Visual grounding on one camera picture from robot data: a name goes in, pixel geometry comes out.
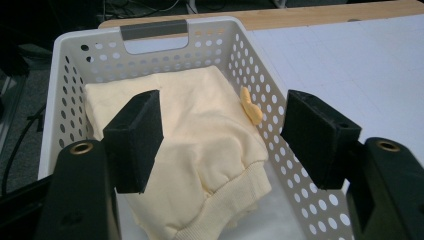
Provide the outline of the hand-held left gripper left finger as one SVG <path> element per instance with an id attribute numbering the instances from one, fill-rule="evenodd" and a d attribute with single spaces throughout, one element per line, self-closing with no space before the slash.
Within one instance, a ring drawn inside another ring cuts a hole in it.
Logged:
<path id="1" fill-rule="evenodd" d="M 103 129 L 118 193 L 143 193 L 164 139 L 160 91 L 132 97 Z"/>

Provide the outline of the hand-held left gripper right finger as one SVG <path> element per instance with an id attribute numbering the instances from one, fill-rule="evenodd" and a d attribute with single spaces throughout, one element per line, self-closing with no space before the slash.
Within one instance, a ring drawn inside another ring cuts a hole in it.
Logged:
<path id="1" fill-rule="evenodd" d="M 362 128 L 320 98 L 289 90 L 282 138 L 323 190 L 340 189 L 347 178 L 345 155 Z"/>

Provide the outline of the cream sweater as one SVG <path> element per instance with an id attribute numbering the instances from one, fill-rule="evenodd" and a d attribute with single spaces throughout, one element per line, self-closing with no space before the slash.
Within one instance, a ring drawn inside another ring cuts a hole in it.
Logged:
<path id="1" fill-rule="evenodd" d="M 134 219 L 149 240 L 218 240 L 271 190 L 265 143 L 215 66 L 86 85 L 95 139 L 150 90 L 160 94 L 164 139 L 145 192 L 126 197 Z"/>

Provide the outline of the white perforated plastic basket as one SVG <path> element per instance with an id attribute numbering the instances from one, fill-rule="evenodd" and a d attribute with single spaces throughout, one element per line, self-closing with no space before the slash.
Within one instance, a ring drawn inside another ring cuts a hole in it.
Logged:
<path id="1" fill-rule="evenodd" d="M 320 190 L 281 138 L 286 91 L 234 17 L 174 20 L 70 32 L 54 46 L 38 176 L 58 153 L 89 139 L 84 86 L 214 65 L 235 89 L 247 87 L 264 113 L 258 130 L 272 191 L 219 240 L 354 240 L 344 190 Z"/>

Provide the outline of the white table mat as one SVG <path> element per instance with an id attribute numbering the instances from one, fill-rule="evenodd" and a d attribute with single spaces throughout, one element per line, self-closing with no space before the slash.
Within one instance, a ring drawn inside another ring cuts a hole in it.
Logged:
<path id="1" fill-rule="evenodd" d="M 424 14 L 250 33 L 282 92 L 311 93 L 424 165 Z"/>

